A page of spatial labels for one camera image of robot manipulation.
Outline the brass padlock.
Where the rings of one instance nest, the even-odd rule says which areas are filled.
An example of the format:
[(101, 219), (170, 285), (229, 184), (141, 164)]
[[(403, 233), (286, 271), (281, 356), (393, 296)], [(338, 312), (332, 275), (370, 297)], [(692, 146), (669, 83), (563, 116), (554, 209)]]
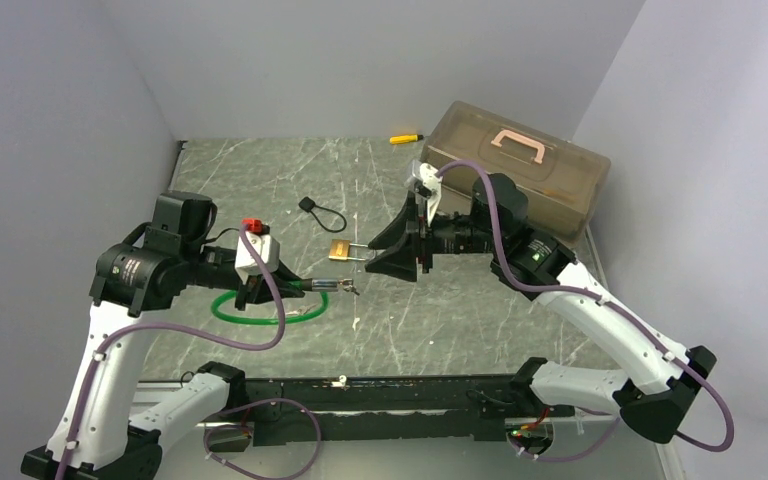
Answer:
[(376, 255), (374, 249), (365, 244), (354, 243), (346, 239), (331, 241), (327, 258), (338, 262), (365, 262)]

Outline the silver key bunch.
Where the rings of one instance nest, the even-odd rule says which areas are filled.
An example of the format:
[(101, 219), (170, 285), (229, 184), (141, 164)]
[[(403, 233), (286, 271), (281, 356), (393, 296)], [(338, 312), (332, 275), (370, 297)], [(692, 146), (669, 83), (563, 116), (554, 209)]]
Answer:
[(359, 296), (360, 291), (355, 286), (353, 279), (339, 279), (338, 286), (341, 290)]

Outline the small silver key pair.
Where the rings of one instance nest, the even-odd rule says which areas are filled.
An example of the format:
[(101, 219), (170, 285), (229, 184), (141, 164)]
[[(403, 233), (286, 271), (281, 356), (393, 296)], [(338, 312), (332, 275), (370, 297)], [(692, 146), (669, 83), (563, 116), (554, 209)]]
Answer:
[(296, 309), (296, 310), (294, 310), (292, 312), (292, 315), (293, 316), (304, 316), (304, 315), (307, 315), (308, 313), (312, 312), (315, 309), (316, 309), (315, 305), (307, 305), (307, 306), (299, 307), (298, 309)]

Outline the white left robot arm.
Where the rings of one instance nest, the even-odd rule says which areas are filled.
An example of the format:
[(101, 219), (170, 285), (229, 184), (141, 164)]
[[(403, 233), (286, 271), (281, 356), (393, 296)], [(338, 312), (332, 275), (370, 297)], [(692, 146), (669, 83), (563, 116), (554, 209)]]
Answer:
[(204, 195), (161, 194), (152, 219), (97, 260), (89, 330), (70, 399), (48, 442), (27, 452), (34, 479), (152, 479), (163, 456), (200, 421), (239, 417), (247, 406), (242, 370), (218, 362), (141, 414), (131, 411), (148, 351), (167, 328), (160, 315), (188, 287), (229, 291), (237, 308), (303, 296), (266, 225), (245, 221), (235, 248), (209, 233), (217, 217)]

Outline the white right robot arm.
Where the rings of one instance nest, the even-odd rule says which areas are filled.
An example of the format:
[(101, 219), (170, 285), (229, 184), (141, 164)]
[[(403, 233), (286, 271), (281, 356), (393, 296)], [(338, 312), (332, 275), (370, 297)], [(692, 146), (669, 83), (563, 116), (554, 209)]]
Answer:
[(579, 261), (574, 252), (528, 220), (528, 198), (507, 176), (472, 187), (466, 214), (432, 215), (437, 190), (417, 184), (397, 216), (369, 243), (368, 273), (409, 282), (427, 273), (442, 254), (489, 254), (490, 269), (511, 289), (575, 325), (617, 364), (615, 370), (562, 366), (529, 358), (511, 378), (510, 400), (534, 415), (549, 406), (574, 406), (617, 415), (635, 433), (659, 444), (680, 425), (715, 366), (706, 347), (670, 341), (636, 316)]

